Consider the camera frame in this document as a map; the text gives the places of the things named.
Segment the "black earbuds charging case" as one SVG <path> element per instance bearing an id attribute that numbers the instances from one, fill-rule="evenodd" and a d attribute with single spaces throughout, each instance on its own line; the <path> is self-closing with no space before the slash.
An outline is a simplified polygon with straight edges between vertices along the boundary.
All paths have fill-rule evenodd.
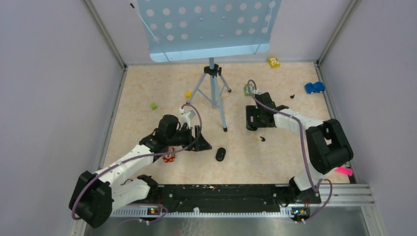
<path id="1" fill-rule="evenodd" d="M 215 159 L 219 162 L 223 161 L 226 155 L 226 149 L 223 147 L 220 147 L 215 155 Z"/>

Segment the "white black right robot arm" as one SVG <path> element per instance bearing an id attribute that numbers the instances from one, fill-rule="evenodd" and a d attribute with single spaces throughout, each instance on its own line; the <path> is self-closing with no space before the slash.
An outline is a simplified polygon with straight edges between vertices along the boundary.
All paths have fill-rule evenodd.
<path id="1" fill-rule="evenodd" d="M 281 128 L 299 135 L 304 170 L 290 179 L 289 198 L 301 203 L 308 189 L 316 189 L 325 175 L 354 157 L 341 123 L 334 118 L 306 117 L 288 106 L 276 104 L 268 92 L 256 94 L 255 104 L 245 107 L 246 128 Z"/>

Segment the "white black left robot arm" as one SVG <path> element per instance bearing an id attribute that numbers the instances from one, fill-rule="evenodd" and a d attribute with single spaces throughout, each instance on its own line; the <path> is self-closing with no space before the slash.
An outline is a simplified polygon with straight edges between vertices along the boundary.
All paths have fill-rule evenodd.
<path id="1" fill-rule="evenodd" d="M 201 116 L 196 111 L 184 112 L 179 118 L 164 115 L 158 127 L 119 160 L 94 173 L 83 172 L 69 202 L 73 219 L 98 228 L 113 211 L 131 202 L 154 202 L 158 195 L 155 180 L 146 175 L 130 182 L 127 179 L 166 155 L 210 150 L 210 144 L 201 134 L 202 126 L 191 125 L 194 117 Z"/>

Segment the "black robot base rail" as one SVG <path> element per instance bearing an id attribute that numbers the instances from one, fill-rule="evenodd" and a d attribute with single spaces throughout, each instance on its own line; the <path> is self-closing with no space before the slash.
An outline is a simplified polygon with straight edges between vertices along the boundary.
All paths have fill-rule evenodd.
<path id="1" fill-rule="evenodd" d="M 140 201 L 159 204 L 169 213 L 261 213 L 279 212 L 289 205 L 320 204 L 320 194 L 302 192 L 280 184 L 166 184 L 152 187 Z"/>

